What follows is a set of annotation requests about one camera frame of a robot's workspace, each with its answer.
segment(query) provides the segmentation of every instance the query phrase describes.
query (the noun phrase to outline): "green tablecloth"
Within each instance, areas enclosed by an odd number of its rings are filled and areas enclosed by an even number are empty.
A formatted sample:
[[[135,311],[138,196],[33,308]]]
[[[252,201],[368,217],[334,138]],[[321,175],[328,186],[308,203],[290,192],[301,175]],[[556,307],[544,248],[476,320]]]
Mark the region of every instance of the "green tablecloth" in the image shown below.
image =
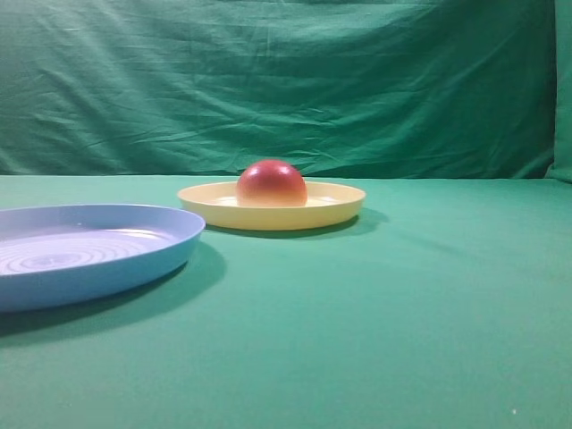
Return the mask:
[[[218,179],[0,177],[0,206]],[[368,193],[345,228],[207,230],[166,282],[0,316],[0,427],[570,427],[572,187],[337,182]]]

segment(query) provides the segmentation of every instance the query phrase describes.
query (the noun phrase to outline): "plate rim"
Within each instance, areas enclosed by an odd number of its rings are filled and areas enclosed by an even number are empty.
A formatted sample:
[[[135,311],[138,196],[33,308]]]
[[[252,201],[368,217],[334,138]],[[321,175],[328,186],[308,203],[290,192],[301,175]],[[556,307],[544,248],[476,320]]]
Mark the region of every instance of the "plate rim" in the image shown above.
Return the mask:
[[[126,261],[126,260],[130,260],[130,259],[135,259],[135,258],[147,256],[147,255],[154,255],[156,253],[165,251],[166,249],[173,248],[175,246],[180,246],[183,243],[190,242],[190,241],[196,239],[198,236],[201,235],[201,233],[206,228],[206,220],[200,214],[197,214],[195,212],[191,212],[189,210],[177,208],[177,207],[150,205],[150,204],[130,204],[130,203],[111,203],[111,204],[95,203],[95,204],[90,204],[90,203],[87,203],[87,204],[62,204],[62,205],[52,205],[52,206],[25,206],[25,207],[0,209],[0,216],[2,215],[2,213],[6,213],[6,212],[31,211],[31,210],[39,210],[39,209],[46,209],[46,208],[73,208],[73,207],[80,207],[80,206],[81,207],[91,207],[91,206],[98,206],[98,207],[102,207],[102,206],[105,206],[105,207],[123,206],[123,207],[125,207],[125,206],[129,206],[129,207],[156,208],[156,209],[161,209],[161,210],[166,209],[169,211],[182,212],[187,216],[195,217],[195,219],[200,221],[200,227],[191,234],[185,234],[184,238],[178,239],[175,243],[173,243],[173,244],[171,244],[165,248],[157,248],[157,249],[149,250],[149,251],[146,251],[144,253],[137,254],[137,255],[131,255],[128,257],[111,259],[109,261],[97,262],[94,264],[83,264],[83,265],[59,267],[59,268],[52,268],[52,269],[48,268],[45,270],[39,270],[39,271],[30,272],[30,273],[7,273],[7,274],[1,274],[0,273],[0,289],[2,288],[2,279],[25,277],[25,276],[35,276],[35,275],[37,276],[37,275],[41,275],[43,273],[58,273],[58,272],[76,271],[76,270],[85,269],[86,267],[92,267],[92,266],[96,266],[96,265],[99,265],[99,266],[111,265],[111,264],[117,263],[118,261]]]
[[[220,185],[229,185],[229,184],[233,184],[233,183],[236,184],[237,181],[216,181],[216,182],[212,182],[212,183],[204,183],[202,185],[188,186],[186,188],[179,189],[179,191],[177,192],[177,197],[179,198],[180,201],[183,201],[185,203],[191,203],[191,204],[195,204],[198,206],[221,207],[223,209],[265,210],[265,211],[273,211],[273,210],[297,211],[297,210],[314,210],[314,209],[319,209],[319,208],[323,209],[324,207],[328,207],[328,206],[343,206],[346,204],[356,204],[360,201],[364,201],[366,199],[366,196],[367,196],[367,193],[361,188],[357,188],[357,187],[350,186],[350,185],[344,185],[344,184],[340,184],[340,183],[332,183],[329,181],[306,181],[306,184],[312,184],[312,185],[317,184],[317,185],[335,186],[335,187],[339,187],[339,188],[350,188],[350,189],[358,191],[361,195],[358,198],[352,198],[352,199],[349,199],[347,201],[332,203],[332,204],[328,204],[326,206],[224,206],[221,204],[206,203],[206,202],[197,201],[194,199],[187,199],[187,198],[184,198],[182,196],[183,192],[185,192],[188,189],[211,187],[211,186],[220,186]]]

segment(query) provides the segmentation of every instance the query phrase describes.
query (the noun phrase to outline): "tabletop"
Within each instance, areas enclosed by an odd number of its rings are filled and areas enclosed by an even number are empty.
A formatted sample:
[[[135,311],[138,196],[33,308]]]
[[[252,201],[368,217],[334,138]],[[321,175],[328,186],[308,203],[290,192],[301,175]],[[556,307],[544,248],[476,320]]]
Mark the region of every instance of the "tabletop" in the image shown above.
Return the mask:
[[[4,176],[0,208],[227,180]],[[0,427],[572,425],[570,185],[323,180],[367,192],[358,219],[207,228],[167,279],[0,315]]]

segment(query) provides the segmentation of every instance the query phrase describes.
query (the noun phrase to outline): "green backdrop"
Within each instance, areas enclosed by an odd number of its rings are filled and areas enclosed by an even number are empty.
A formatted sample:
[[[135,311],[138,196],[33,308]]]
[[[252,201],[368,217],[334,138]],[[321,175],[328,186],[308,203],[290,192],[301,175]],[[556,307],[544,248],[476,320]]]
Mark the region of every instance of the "green backdrop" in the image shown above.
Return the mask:
[[[551,4],[5,1],[0,173],[543,177]]]
[[[554,165],[551,177],[572,181],[572,3],[556,0],[558,98]]]

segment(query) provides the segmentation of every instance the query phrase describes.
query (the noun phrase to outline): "blue plate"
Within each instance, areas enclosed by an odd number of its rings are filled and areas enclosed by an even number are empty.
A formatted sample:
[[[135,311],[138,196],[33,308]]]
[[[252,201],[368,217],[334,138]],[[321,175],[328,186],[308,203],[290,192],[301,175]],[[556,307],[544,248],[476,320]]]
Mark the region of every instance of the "blue plate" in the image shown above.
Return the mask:
[[[0,311],[55,307],[151,282],[184,265],[197,214],[138,205],[0,210]]]

